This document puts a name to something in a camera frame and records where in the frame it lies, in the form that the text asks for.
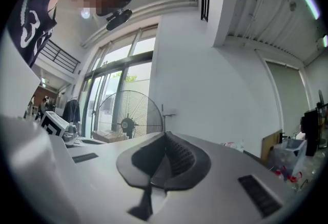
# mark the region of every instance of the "standing fan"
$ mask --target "standing fan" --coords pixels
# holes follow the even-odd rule
[[[136,91],[120,91],[107,97],[96,112],[97,130],[107,132],[115,141],[131,139],[163,130],[156,104]]]

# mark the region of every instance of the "tree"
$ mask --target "tree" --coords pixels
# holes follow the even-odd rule
[[[122,71],[118,72],[117,74],[114,74],[112,77],[120,77],[122,75]],[[136,75],[127,75],[127,78],[125,79],[126,82],[133,82],[137,79]]]

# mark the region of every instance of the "corrugated ceiling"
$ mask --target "corrugated ceiling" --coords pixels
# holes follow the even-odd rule
[[[229,35],[279,48],[301,61],[317,51],[324,31],[304,0],[237,0]]]

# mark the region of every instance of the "black t-shirt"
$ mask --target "black t-shirt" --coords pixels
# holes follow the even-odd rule
[[[9,34],[25,62],[31,67],[52,35],[55,21],[49,15],[50,0],[18,0],[7,22]]]

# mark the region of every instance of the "hanging jacket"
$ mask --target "hanging jacket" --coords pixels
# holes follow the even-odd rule
[[[80,105],[77,100],[70,100],[66,103],[62,118],[68,123],[80,121]]]

